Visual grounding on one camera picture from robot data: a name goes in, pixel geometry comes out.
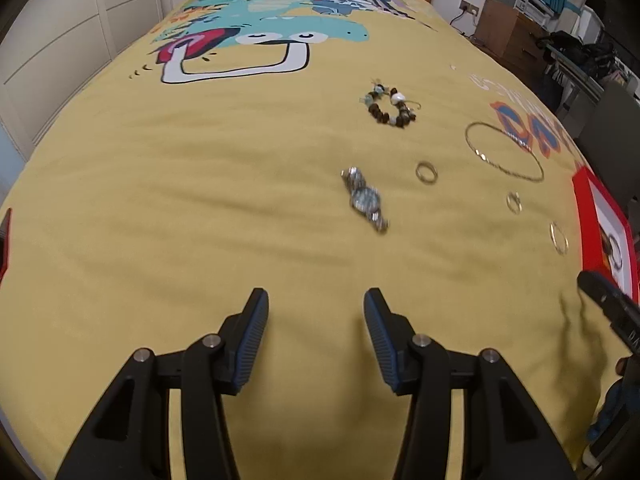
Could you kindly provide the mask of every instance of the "white wardrobe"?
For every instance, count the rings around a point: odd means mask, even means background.
[[[28,1],[0,43],[0,121],[25,160],[66,102],[171,6],[171,0]]]

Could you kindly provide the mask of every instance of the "silver ring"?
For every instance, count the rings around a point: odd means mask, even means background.
[[[507,207],[514,215],[522,213],[522,202],[517,191],[511,191],[507,195]]]
[[[560,233],[562,238],[564,238],[564,244],[562,246],[558,245],[556,232]],[[549,234],[551,235],[551,241],[554,243],[554,247],[556,248],[556,251],[558,251],[558,254],[562,254],[563,256],[567,254],[567,251],[569,250],[569,240],[566,239],[566,236],[564,236],[564,233],[558,227],[558,224],[555,222],[551,222],[551,224],[549,224]]]
[[[425,178],[425,176],[420,172],[420,168],[427,168],[428,170],[430,170],[431,173],[433,173],[433,178],[432,179]],[[436,170],[436,167],[433,164],[431,164],[429,161],[421,160],[420,162],[418,162],[418,165],[415,167],[415,176],[418,177],[420,182],[423,182],[425,184],[435,184],[436,181],[438,180],[438,171]]]
[[[611,243],[611,261],[613,262],[613,268],[616,270],[620,270],[622,269],[622,251],[620,250],[620,245],[618,244],[618,241],[615,239],[613,235],[609,235],[608,238],[609,238],[609,242]],[[618,250],[618,256],[620,257],[619,263],[616,261],[615,257],[613,256],[615,252],[613,248],[616,248]]]

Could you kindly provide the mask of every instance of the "silver bangle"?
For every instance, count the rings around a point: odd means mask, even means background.
[[[616,270],[622,269],[622,251],[620,250],[620,245],[618,241],[613,235],[609,235],[609,243],[611,243],[611,261],[613,262],[613,268]],[[614,250],[616,248],[618,250],[618,256],[620,257],[620,262],[617,262],[615,257],[613,256]]]
[[[563,245],[558,245],[556,233],[560,233],[562,235],[562,238],[564,238]],[[569,250],[569,240],[566,239],[566,236],[558,227],[557,223],[551,222],[551,224],[549,224],[549,234],[551,235],[551,241],[554,243],[554,247],[556,248],[556,251],[558,251],[558,254],[562,254],[562,256],[567,254],[567,251]]]
[[[507,170],[507,168],[504,168],[503,166],[501,166],[500,164],[497,164],[496,162],[492,162],[491,160],[489,160],[487,158],[487,156],[484,153],[481,153],[480,150],[477,150],[476,147],[471,143],[471,141],[469,140],[469,130],[473,127],[473,126],[488,126],[489,128],[491,128],[492,130],[495,130],[496,132],[500,132],[503,135],[509,137],[513,142],[515,142],[518,146],[520,146],[521,148],[523,148],[524,150],[526,150],[527,152],[530,153],[530,155],[533,157],[533,159],[536,161],[536,164],[538,165],[538,167],[540,168],[540,176],[529,176],[529,175],[525,175],[522,173],[517,173],[516,171],[511,171],[511,170]],[[540,164],[540,161],[538,160],[538,158],[536,157],[536,154],[533,153],[533,150],[529,147],[529,145],[526,142],[523,142],[522,140],[520,140],[518,137],[510,134],[509,132],[505,132],[504,130],[501,130],[500,128],[497,128],[496,126],[493,126],[492,124],[489,123],[483,123],[480,121],[476,121],[475,123],[471,123],[469,124],[469,126],[466,127],[465,130],[465,139],[466,139],[466,143],[469,145],[469,147],[471,148],[471,150],[477,155],[479,156],[482,160],[484,160],[487,164],[489,164],[490,166],[493,166],[494,168],[497,168],[498,170],[500,170],[501,172],[509,175],[509,176],[514,176],[516,178],[522,178],[524,180],[529,180],[530,182],[542,182],[545,179],[545,170],[542,168],[542,165]]]
[[[420,172],[420,168],[427,168],[428,170],[430,170],[431,173],[433,173],[433,178],[430,178],[430,179],[426,178]],[[433,164],[431,164],[429,161],[421,160],[420,162],[418,162],[418,165],[415,167],[415,176],[418,177],[420,182],[423,182],[425,184],[435,184],[438,179],[438,171],[436,170],[436,167]]]
[[[514,215],[522,213],[522,202],[520,201],[520,195],[517,192],[511,191],[507,195],[507,207]]]

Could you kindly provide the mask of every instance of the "bed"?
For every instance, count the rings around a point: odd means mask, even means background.
[[[378,123],[361,102],[376,82],[416,120]],[[575,461],[625,354],[575,285],[584,165],[535,95],[423,0],[188,0],[62,110],[0,208],[5,422],[52,479],[136,348],[182,349],[262,286],[254,375],[225,405],[241,475],[390,478],[407,400],[367,341],[378,286],[447,348],[499,349]],[[384,234],[350,207],[353,166]],[[454,410],[448,478],[461,442]]]

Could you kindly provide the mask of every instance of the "cable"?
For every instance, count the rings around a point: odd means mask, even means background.
[[[464,13],[466,12],[466,10],[463,10],[462,12],[460,12],[459,15],[457,15],[453,20],[451,20],[449,22],[449,25],[453,25],[453,22],[455,22],[457,19],[462,18],[462,16],[464,15]]]

